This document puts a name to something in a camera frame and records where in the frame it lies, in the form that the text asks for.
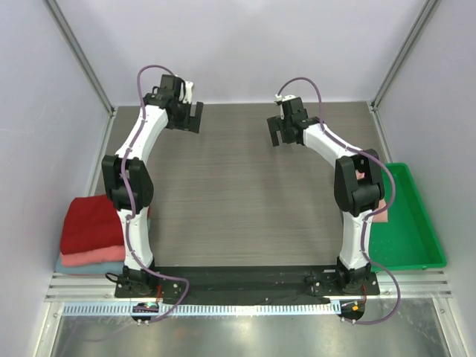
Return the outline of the red folded t shirt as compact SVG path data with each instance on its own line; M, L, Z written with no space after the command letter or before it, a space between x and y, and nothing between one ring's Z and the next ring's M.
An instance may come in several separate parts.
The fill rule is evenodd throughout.
M106 196L74 199L64 219L60 253L74 254L123 245L120 219Z

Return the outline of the green plastic tray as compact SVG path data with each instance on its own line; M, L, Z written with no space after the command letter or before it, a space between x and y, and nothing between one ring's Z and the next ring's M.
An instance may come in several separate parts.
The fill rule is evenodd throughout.
M371 226L370 258L391 271L446 267L446 256L411 171L404 163L386 167L395 181L396 197L387 221Z

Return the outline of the blue folded t shirt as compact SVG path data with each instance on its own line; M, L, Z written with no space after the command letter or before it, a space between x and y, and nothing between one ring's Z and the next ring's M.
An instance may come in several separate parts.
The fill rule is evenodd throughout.
M92 275L92 274L121 274L123 262L93 263L84 266L64 266L60 258L55 265L55 272L67 275Z

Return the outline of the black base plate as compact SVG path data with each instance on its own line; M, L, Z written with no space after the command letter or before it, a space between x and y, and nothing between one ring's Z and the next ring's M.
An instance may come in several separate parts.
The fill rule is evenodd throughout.
M149 274L124 267L119 275L106 278L116 284L117 298L145 298L158 295L165 300L177 298L190 283L187 298L258 298L276 293L284 298L334 295L377 296L380 293L376 274L367 265L346 271L337 266L170 266L154 267Z

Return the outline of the aluminium frame rail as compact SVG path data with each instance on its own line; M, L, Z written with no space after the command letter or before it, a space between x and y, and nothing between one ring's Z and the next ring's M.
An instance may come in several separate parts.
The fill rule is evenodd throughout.
M226 283L219 280L216 283L203 283L205 288L224 288L227 290L259 291L277 290L281 286L296 287L296 282L251 282L241 280L238 283ZM403 298L450 298L450 285L443 271L396 271L390 277L383 271L376 273L371 283L378 286L382 297L395 297L396 290L400 289ZM103 300L112 299L115 295L116 284L99 275L67 276L54 274L51 278L46 297L47 301L73 300Z

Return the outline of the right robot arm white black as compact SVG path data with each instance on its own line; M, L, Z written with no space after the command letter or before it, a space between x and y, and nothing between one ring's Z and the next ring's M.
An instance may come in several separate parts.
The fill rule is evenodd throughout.
M370 279L371 213L379 209L385 187L378 154L343 141L310 117L300 97L276 96L280 114L267 120L273 146L301 144L319 154L334 168L334 199L342 212L344 230L342 248L335 267L335 284L344 294L360 292Z

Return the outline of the salmon folded t shirt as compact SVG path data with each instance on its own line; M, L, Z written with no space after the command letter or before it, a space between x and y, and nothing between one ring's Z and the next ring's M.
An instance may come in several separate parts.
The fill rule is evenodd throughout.
M125 247L123 245L114 245L74 254L61 253L59 258L63 266L76 267L90 264L120 262L125 259L125 256Z

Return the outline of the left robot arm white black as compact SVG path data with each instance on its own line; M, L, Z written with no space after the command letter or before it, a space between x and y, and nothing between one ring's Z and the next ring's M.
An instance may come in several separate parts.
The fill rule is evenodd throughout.
M118 298L147 298L158 288L149 243L149 207L154 185L147 169L152 148L165 129L198 133L204 104L193 102L194 84L165 74L159 86L142 94L138 118L122 146L102 160L107 199L119 217L125 245L123 271L116 278Z

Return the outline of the pink t shirt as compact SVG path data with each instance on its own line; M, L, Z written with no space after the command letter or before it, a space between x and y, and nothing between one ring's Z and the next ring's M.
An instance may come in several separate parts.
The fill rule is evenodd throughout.
M359 172L358 170L356 170L356 178L358 180L360 179L363 179L365 176L364 173L361 173ZM379 206L378 206L378 209L382 209L386 206L387 202L385 201L385 199L381 199L379 201ZM387 210L383 210L382 212L376 214L375 216L373 216L373 223L387 223L388 222L388 213L387 213Z

